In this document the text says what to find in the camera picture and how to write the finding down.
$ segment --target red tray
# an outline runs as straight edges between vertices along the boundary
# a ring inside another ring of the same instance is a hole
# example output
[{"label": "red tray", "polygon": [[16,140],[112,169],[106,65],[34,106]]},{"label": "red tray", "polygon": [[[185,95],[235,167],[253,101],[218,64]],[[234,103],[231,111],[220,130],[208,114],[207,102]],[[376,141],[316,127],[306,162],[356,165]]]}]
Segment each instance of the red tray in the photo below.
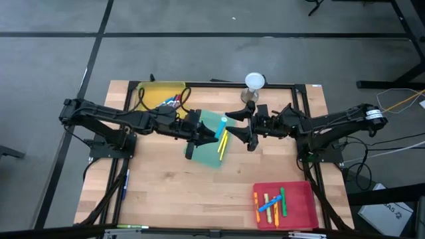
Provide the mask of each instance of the red tray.
[{"label": "red tray", "polygon": [[294,230],[317,228],[319,221],[317,220],[313,192],[311,191],[310,183],[307,181],[254,184],[254,192],[257,192],[258,195],[258,207],[265,204],[264,193],[268,193],[269,200],[272,200],[273,197],[280,195],[281,187],[285,189],[288,215],[285,217],[282,215],[282,201],[279,200],[279,226],[276,227],[274,225],[273,206],[271,206],[272,223],[267,223],[266,211],[260,212],[260,222],[257,223],[258,229]]}]

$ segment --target yellow marker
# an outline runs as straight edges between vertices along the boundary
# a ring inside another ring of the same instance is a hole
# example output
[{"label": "yellow marker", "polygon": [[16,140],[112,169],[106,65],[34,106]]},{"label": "yellow marker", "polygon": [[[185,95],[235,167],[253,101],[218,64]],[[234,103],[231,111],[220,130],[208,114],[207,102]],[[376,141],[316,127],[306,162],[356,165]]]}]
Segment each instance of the yellow marker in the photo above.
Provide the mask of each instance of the yellow marker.
[{"label": "yellow marker", "polygon": [[258,196],[257,192],[254,193],[254,200],[255,200],[255,206],[256,206],[256,214],[257,214],[257,222],[260,222],[260,213],[258,212]]},{"label": "yellow marker", "polygon": [[224,139],[226,138],[226,136],[227,136],[227,130],[225,130],[225,131],[224,131],[224,133],[223,133],[223,137],[221,137],[221,142],[220,142],[220,145],[219,145],[219,147],[218,147],[217,153],[220,153],[220,149],[221,149],[221,147],[223,146]]},{"label": "yellow marker", "polygon": [[279,227],[279,206],[278,203],[273,204],[273,212],[274,212],[274,225],[276,228]]},{"label": "yellow marker", "polygon": [[224,150],[226,149],[227,139],[228,139],[228,135],[226,134],[226,138],[224,139],[224,143],[223,143],[223,150],[221,151],[221,155],[220,155],[220,161],[223,158]]},{"label": "yellow marker", "polygon": [[[264,193],[264,202],[267,203],[268,202],[268,194]],[[270,211],[270,207],[268,207],[266,209],[266,213],[267,213],[267,222],[268,224],[272,223],[272,212]]]}]

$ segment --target wooden table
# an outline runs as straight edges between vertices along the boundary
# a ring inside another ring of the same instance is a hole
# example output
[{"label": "wooden table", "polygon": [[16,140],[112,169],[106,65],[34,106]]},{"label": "wooden table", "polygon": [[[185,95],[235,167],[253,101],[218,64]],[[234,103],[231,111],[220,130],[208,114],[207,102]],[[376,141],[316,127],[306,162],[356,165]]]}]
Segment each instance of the wooden table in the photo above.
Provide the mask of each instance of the wooden table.
[{"label": "wooden table", "polygon": [[[122,109],[127,86],[128,81],[112,80],[105,106]],[[321,86],[306,85],[306,88],[311,116],[327,114]],[[244,107],[240,91],[240,88],[196,87],[187,108],[220,113],[240,110]],[[280,111],[289,102],[292,102],[290,90],[261,89],[257,104],[267,104],[270,111]],[[238,122],[237,126],[246,127],[246,122]],[[257,229],[252,185],[304,180],[303,172],[296,166],[295,141],[289,137],[260,138],[254,152],[247,152],[241,141],[232,140],[220,169],[185,159],[185,144],[182,139],[156,133],[138,136],[134,158],[129,162],[130,177],[120,223],[162,228]],[[100,159],[88,170],[75,222],[84,220],[104,196],[111,162]],[[331,163],[322,163],[321,172],[329,202],[345,223],[353,227],[340,170]],[[115,201],[113,197],[107,222],[112,220]],[[315,202],[319,225],[323,227],[320,203],[317,199]]]}]

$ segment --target green marker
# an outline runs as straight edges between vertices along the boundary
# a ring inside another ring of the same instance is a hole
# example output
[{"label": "green marker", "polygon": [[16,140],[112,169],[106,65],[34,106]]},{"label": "green marker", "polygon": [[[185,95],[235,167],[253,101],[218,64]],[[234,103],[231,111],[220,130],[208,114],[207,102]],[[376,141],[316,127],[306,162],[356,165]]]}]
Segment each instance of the green marker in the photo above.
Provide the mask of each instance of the green marker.
[{"label": "green marker", "polygon": [[280,188],[280,195],[282,196],[282,214],[283,216],[287,216],[288,213],[286,212],[286,201],[285,201],[285,189]]},{"label": "green marker", "polygon": [[148,226],[144,225],[129,225],[129,224],[118,224],[117,228],[140,228],[140,229],[149,229]]}]

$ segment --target white cable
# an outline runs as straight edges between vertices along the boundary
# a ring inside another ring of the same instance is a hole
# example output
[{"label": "white cable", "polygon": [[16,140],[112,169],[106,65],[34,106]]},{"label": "white cable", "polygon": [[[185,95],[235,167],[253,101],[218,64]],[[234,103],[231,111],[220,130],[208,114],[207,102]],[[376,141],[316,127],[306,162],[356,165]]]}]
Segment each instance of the white cable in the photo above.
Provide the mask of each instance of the white cable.
[{"label": "white cable", "polygon": [[[379,105],[379,108],[380,109],[382,109],[382,110],[385,110],[385,108],[383,108],[383,106],[381,105],[381,102],[379,101],[379,95],[381,95],[381,94],[384,94],[385,92],[388,92],[388,91],[390,91],[390,90],[410,90],[410,91],[412,91],[412,92],[415,92],[415,93],[419,93],[419,92],[417,92],[416,90],[412,90],[412,89],[409,89],[409,88],[391,88],[391,89],[388,89],[388,90],[385,90],[385,91],[383,91],[383,92],[381,92],[381,93],[378,93],[377,94],[377,101],[378,101],[378,105]],[[407,108],[409,108],[410,106],[412,106],[413,105],[413,103],[420,97],[420,96],[425,96],[424,94],[419,94],[413,101],[412,101],[412,103],[410,103],[410,105],[408,105],[408,106],[406,106],[406,107],[404,107],[404,108],[402,108],[401,110],[399,110],[399,111],[397,111],[397,112],[393,112],[393,111],[387,111],[387,112],[390,112],[390,113],[393,113],[393,114],[398,114],[398,113],[400,113],[400,112],[402,112],[403,110],[405,110],[405,109],[407,109]]]},{"label": "white cable", "polygon": [[[387,154],[390,154],[390,153],[396,153],[396,152],[400,152],[400,151],[403,151],[403,150],[406,150],[406,149],[411,149],[413,147],[417,147],[417,146],[422,145],[424,143],[425,143],[425,141],[422,141],[420,143],[417,143],[416,145],[404,147],[402,149],[396,149],[396,150],[385,152],[385,153],[378,153],[376,155],[368,156],[366,159],[370,159],[371,157],[378,157],[378,156],[382,156],[382,155],[387,155]],[[360,160],[360,159],[363,159],[363,157],[360,157],[360,158],[357,158],[357,159],[348,160],[348,161],[344,161],[344,163],[348,163],[348,162],[352,162],[352,161],[357,161],[357,160]]]}]

